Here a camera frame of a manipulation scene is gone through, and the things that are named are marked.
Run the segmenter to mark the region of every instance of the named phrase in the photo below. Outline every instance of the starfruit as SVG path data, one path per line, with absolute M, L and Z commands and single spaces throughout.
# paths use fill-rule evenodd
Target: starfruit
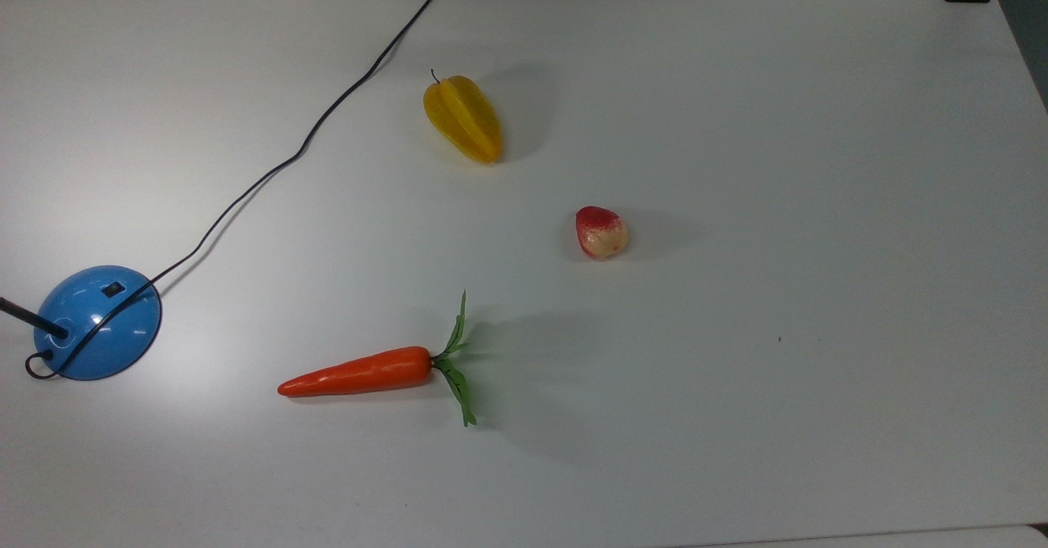
M 425 89 L 422 105 L 430 122 L 462 155 L 480 163 L 494 163 L 502 156 L 502 126 L 472 79 L 459 74 L 441 79 Z

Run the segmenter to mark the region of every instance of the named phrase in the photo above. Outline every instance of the black wire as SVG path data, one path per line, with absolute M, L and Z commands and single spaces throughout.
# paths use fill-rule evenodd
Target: black wire
M 172 272 L 173 270 L 178 268 L 179 265 L 182 265 L 187 261 L 190 261 L 190 258 L 196 256 L 196 254 L 198 254 L 199 250 L 203 248 L 203 245 L 208 241 L 208 238 L 211 238 L 211 235 L 213 234 L 213 232 L 215 232 L 216 227 L 220 225 L 222 220 L 225 219 L 225 216 L 227 216 L 233 209 L 237 207 L 237 204 L 240 204 L 241 201 L 244 200 L 244 198 L 252 196 L 252 193 L 255 193 L 255 190 L 258 190 L 259 185 L 262 185 L 262 183 L 268 181 L 269 178 L 272 178 L 274 175 L 277 175 L 279 172 L 283 171 L 285 167 L 289 167 L 289 165 L 294 163 L 296 160 L 302 159 L 302 156 L 306 152 L 306 149 L 309 148 L 309 143 L 313 140 L 316 131 L 320 130 L 320 127 L 326 122 L 328 116 L 331 115 L 331 112 L 335 111 L 335 108 L 340 107 L 343 101 L 346 97 L 348 97 L 350 93 L 355 92 L 356 88 L 359 88 L 361 85 L 364 85 L 364 83 L 367 82 L 367 80 L 370 79 L 375 73 L 375 70 L 378 69 L 378 66 L 380 66 L 381 62 L 386 59 L 386 56 L 389 54 L 390 50 L 392 50 L 393 47 L 396 47 L 397 43 L 400 42 L 400 40 L 402 40 L 405 35 L 408 34 L 408 30 L 411 28 L 411 26 L 414 25 L 415 21 L 419 18 L 419 16 L 422 15 L 422 12 L 424 12 L 427 7 L 430 7 L 430 3 L 432 2 L 433 0 L 425 0 L 425 2 L 422 3 L 422 7 L 419 7 L 418 10 L 415 12 L 415 15 L 412 16 L 411 21 L 408 21 L 408 23 L 405 24 L 403 28 L 400 28 L 400 32 L 397 32 L 397 36 L 394 37 L 393 40 L 389 43 L 389 45 L 386 46 L 386 49 L 383 50 L 381 54 L 378 54 L 378 59 L 375 59 L 375 62 L 371 65 L 371 69 L 368 69 L 367 73 L 364 73 L 363 78 L 359 78 L 358 81 L 356 81 L 356 83 L 353 83 L 349 89 L 346 89 L 345 92 L 342 93 L 342 95 L 339 95 L 339 98 L 334 101 L 334 103 L 331 104 L 330 107 L 326 109 L 326 111 L 324 112 L 324 114 L 320 116 L 320 118 L 316 119 L 316 123 L 313 124 L 313 127 L 310 129 L 309 133 L 306 134 L 306 138 L 302 141 L 301 148 L 299 148 L 298 152 L 296 152 L 294 155 L 287 157 L 287 159 L 284 159 L 283 162 L 277 165 L 277 167 L 274 167 L 272 170 L 266 171 L 265 175 L 262 175 L 261 178 L 258 178 L 257 182 L 252 183 L 249 189 L 244 191 L 243 194 L 240 194 L 240 197 L 237 197 L 236 200 L 233 200 L 233 203 L 228 204 L 227 207 L 223 210 L 221 215 L 218 216 L 218 219 L 216 219 L 215 222 L 211 224 L 211 227 L 209 227 L 205 234 L 203 234 L 203 238 L 200 239 L 200 242 L 197 243 L 197 246 L 194 246 L 193 250 L 190 250 L 190 254 L 188 254 L 188 256 L 181 258 L 181 260 L 179 261 L 175 261 L 175 263 L 170 265 L 170 267 L 166 268 L 166 270 L 158 272 L 158 275 L 154 276 L 152 280 L 149 280 L 149 282 L 144 283 L 143 286 L 138 287 L 137 290 L 132 291 L 132 293 L 129 294 L 127 299 L 121 301 L 119 305 L 116 305 L 115 308 L 109 310 L 109 313 L 105 317 L 102 317 L 102 321 L 99 321 L 99 323 L 95 324 L 94 327 L 91 328 L 91 330 L 84 335 L 83 339 L 80 339 L 80 343 L 77 344 L 77 346 L 70 351 L 69 356 L 65 358 L 65 360 L 62 363 L 62 366 L 56 369 L 54 372 L 61 373 L 64 369 L 66 369 L 67 366 L 73 360 L 73 358 L 75 358 L 80 354 L 80 351 L 82 351 L 84 347 L 87 346 L 90 339 L 93 339 L 94 335 L 96 335 L 97 332 L 102 330 L 102 327 L 108 325 L 109 321 L 112 321 L 113 317 L 117 315 L 117 313 L 123 312 L 124 309 L 127 309 L 128 306 L 131 306 L 132 303 L 135 302 L 135 299 L 138 298 L 138 294 L 141 294 L 143 291 L 149 290 L 150 287 L 153 287 L 155 283 L 163 279 L 165 276 L 168 276 L 169 272 Z M 39 375 L 37 375 L 37 373 L 34 373 L 32 370 L 29 368 L 29 360 L 30 358 L 34 357 L 41 357 L 41 356 L 39 354 L 34 354 L 32 356 L 26 358 L 25 369 L 27 370 L 27 372 L 29 372 L 30 376 L 40 377 Z

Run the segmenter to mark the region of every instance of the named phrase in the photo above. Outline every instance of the strawberry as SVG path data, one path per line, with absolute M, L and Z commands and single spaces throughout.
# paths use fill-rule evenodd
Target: strawberry
M 630 232 L 621 217 L 611 210 L 587 205 L 575 213 L 578 244 L 594 260 L 614 256 L 630 241 Z

